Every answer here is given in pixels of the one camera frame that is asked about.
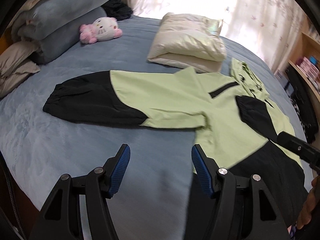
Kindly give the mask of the person's right hand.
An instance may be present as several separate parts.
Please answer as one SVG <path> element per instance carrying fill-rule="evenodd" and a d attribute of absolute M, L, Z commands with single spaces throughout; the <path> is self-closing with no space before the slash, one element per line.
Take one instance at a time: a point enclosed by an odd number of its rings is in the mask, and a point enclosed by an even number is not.
<path fill-rule="evenodd" d="M 312 211 L 316 207 L 316 204 L 318 203 L 318 200 L 315 196 L 315 191 L 318 188 L 317 182 L 319 180 L 319 176 L 313 179 L 311 182 L 312 189 L 310 190 L 307 199 L 305 203 L 303 204 L 303 208 L 300 211 L 300 214 L 297 219 L 297 229 L 300 230 L 305 226 L 306 224 L 309 224 L 312 219 Z"/>

